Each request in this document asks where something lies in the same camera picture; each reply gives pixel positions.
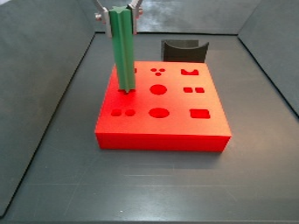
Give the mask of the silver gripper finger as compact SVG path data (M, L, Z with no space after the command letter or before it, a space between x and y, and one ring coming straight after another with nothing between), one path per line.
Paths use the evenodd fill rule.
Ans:
M136 20L142 15L141 3L142 3L142 0L132 0L126 6L132 14L132 33L133 34L136 34Z
M93 4L97 8L97 13L94 14L94 18L97 21L101 21L102 24L106 27L106 36L112 37L112 31L110 31L110 22L109 22L109 14L108 9L101 5L98 0L93 0Z

